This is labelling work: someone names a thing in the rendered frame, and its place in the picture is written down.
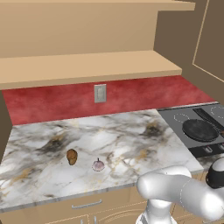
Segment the grey wall outlet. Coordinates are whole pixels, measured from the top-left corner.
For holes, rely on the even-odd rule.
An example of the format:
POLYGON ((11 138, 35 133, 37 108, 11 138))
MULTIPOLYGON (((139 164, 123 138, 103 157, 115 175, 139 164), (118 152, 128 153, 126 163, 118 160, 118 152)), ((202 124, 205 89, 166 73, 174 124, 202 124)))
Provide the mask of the grey wall outlet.
POLYGON ((105 102, 107 100, 107 85, 95 85, 94 86, 94 102, 105 102))

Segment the black frying pan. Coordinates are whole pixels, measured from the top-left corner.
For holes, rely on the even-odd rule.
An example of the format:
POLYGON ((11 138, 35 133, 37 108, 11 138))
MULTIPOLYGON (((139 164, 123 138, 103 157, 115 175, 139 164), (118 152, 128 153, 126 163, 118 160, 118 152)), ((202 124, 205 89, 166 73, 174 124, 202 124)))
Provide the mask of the black frying pan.
POLYGON ((218 136, 224 138, 224 126, 212 118, 203 108, 194 108, 193 111, 200 119, 188 119, 183 122, 182 130, 191 139, 209 143, 218 136))

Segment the tan drawer front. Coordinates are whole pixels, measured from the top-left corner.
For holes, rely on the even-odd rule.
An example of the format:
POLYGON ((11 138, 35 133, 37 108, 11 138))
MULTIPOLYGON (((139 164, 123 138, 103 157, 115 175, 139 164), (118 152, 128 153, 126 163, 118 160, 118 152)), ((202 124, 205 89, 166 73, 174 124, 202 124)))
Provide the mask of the tan drawer front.
POLYGON ((0 209, 2 224, 135 224, 146 200, 135 186, 71 195, 0 209))

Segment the tan base cabinet door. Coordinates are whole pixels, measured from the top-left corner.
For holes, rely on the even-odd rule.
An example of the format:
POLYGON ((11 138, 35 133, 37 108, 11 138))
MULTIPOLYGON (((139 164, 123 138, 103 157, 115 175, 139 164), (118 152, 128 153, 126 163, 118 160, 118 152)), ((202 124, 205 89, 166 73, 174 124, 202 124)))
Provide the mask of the tan base cabinet door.
POLYGON ((46 224, 89 224, 88 215, 75 216, 64 220, 47 222, 46 224))
POLYGON ((107 211, 94 213, 91 224, 136 224, 137 218, 146 208, 147 202, 129 204, 107 211))

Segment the grey stove cooktop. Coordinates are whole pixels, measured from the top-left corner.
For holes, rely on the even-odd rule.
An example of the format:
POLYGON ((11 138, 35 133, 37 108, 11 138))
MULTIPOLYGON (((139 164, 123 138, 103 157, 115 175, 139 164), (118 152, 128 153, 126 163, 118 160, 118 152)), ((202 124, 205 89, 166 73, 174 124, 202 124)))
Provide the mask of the grey stove cooktop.
POLYGON ((158 113, 195 158, 224 153, 224 106, 217 102, 162 108, 158 113))

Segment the brown tall cabinet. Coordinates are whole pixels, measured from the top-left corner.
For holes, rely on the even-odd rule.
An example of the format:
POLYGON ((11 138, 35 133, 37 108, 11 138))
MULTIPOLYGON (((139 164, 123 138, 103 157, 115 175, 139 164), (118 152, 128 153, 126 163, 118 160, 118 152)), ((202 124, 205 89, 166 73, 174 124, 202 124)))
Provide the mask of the brown tall cabinet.
POLYGON ((224 0, 184 0, 193 11, 160 11, 154 50, 182 69, 164 81, 171 105, 224 104, 224 0))

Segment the tan open wall shelf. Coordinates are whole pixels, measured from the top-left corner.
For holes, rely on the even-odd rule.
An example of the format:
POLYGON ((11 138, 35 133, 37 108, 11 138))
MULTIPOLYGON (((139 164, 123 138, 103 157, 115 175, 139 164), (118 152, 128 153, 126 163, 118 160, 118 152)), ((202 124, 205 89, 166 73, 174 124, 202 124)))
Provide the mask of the tan open wall shelf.
POLYGON ((179 75, 154 49, 176 0, 0 0, 0 89, 179 75))

